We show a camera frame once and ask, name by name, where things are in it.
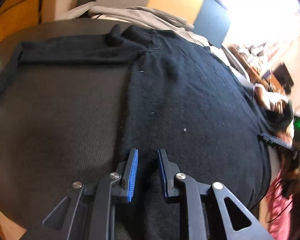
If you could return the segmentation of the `wooden wardrobe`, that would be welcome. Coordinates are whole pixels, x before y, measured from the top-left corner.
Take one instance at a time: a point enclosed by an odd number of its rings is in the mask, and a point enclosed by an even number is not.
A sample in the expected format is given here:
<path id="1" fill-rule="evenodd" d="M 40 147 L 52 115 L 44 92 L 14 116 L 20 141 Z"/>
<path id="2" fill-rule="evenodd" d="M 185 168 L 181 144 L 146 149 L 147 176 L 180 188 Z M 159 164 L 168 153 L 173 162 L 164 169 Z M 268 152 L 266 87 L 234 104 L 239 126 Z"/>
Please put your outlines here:
<path id="1" fill-rule="evenodd" d="M 55 20 L 56 0 L 4 0 L 0 5 L 0 42 L 22 29 Z"/>

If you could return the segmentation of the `grey hoodie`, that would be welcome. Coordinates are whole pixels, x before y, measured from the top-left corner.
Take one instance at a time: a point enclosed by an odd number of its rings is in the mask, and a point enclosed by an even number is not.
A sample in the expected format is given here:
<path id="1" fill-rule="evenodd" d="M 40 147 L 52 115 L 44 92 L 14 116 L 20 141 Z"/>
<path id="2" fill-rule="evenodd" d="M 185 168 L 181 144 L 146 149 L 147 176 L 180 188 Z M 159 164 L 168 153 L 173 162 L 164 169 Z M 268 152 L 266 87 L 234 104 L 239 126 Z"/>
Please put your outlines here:
<path id="1" fill-rule="evenodd" d="M 118 9 L 93 6 L 89 9 L 88 13 L 92 18 L 126 22 L 155 30 L 170 30 L 189 42 L 202 47 L 209 46 L 206 37 L 193 33 L 194 26 L 186 19 L 158 9 L 147 7 Z"/>

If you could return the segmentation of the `black television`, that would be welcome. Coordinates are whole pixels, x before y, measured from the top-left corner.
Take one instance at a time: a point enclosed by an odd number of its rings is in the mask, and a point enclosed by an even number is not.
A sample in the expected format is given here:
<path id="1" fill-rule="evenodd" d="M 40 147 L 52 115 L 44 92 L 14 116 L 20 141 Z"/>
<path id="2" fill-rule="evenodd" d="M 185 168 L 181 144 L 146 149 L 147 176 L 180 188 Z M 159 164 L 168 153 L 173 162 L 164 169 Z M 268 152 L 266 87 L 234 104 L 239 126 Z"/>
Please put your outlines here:
<path id="1" fill-rule="evenodd" d="M 284 63 L 280 64 L 274 71 L 274 76 L 277 78 L 285 93 L 290 95 L 294 86 L 293 79 Z"/>

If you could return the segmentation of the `beige knit sweater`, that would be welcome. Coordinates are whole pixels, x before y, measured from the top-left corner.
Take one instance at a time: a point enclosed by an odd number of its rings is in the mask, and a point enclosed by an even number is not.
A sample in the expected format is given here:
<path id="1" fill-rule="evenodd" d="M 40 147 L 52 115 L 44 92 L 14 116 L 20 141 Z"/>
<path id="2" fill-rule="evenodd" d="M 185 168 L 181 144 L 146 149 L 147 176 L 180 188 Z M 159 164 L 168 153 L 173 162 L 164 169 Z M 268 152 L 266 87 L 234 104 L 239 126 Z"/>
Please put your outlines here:
<path id="1" fill-rule="evenodd" d="M 253 93 L 257 104 L 266 110 L 282 114 L 288 105 L 288 98 L 285 95 L 269 92 L 262 84 L 255 84 Z"/>

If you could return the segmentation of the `dark navy knit sweater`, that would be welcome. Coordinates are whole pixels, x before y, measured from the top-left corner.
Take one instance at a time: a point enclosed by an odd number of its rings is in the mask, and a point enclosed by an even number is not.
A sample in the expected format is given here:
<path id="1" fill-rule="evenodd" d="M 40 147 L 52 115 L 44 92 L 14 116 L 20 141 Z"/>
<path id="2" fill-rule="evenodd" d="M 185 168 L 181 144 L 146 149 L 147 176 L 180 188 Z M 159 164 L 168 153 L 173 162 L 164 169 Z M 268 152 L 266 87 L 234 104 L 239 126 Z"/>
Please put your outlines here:
<path id="1" fill-rule="evenodd" d="M 138 149 L 131 204 L 117 239 L 178 239 L 179 207 L 160 189 L 157 150 L 197 181 L 222 182 L 247 208 L 266 195 L 261 132 L 292 119 L 261 109 L 207 47 L 130 26 L 104 35 L 20 42 L 0 70 L 0 211 L 29 230 L 74 181 L 101 179 Z"/>

